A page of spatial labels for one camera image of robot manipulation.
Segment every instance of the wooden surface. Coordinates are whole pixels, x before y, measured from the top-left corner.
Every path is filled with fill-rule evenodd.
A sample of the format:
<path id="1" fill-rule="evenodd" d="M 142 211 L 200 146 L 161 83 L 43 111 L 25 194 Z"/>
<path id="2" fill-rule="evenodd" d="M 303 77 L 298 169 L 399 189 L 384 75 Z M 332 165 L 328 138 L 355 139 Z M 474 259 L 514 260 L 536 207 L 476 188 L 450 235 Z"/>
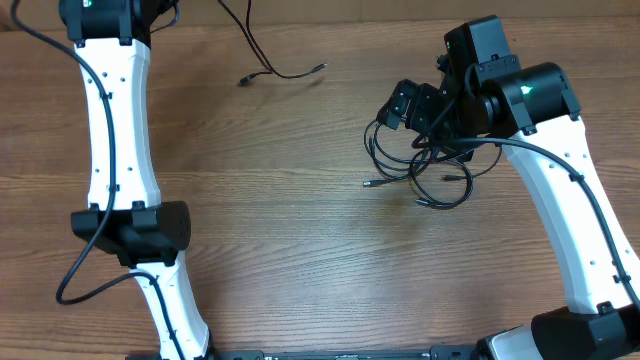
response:
<path id="1" fill-rule="evenodd" d="M 0 0 L 9 10 L 12 0 Z M 58 15 L 59 0 L 29 0 L 20 5 L 20 16 L 41 30 L 64 29 Z M 243 19 L 247 0 L 226 0 Z M 637 0 L 257 0 L 253 2 L 256 24 L 336 23 L 398 20 L 474 19 L 497 14 L 504 18 L 575 16 L 637 16 Z M 216 0 L 180 1 L 179 26 L 232 24 Z M 166 24 L 169 12 L 157 24 Z"/>
<path id="2" fill-rule="evenodd" d="M 459 21 L 256 27 L 278 68 L 330 66 L 299 81 L 258 78 L 237 29 L 176 28 L 154 41 L 148 86 L 164 200 L 185 200 L 200 311 L 225 349 L 408 349 L 472 343 L 563 306 L 558 266 L 531 199 L 502 161 L 452 211 L 414 204 L 378 175 L 362 131 L 397 81 L 439 82 L 433 57 Z M 504 21 L 524 66 L 554 61 L 584 109 L 589 145 L 622 227 L 640 244 L 638 18 Z M 52 33 L 64 39 L 61 32 Z M 122 359 L 157 349 L 137 285 L 62 307 L 54 292 L 83 242 L 69 214 L 90 174 L 78 66 L 0 34 L 0 358 Z M 408 131 L 385 132 L 407 155 Z M 472 170 L 494 149 L 479 151 Z M 424 180 L 453 198 L 460 185 Z M 67 296 L 122 274 L 92 253 Z"/>

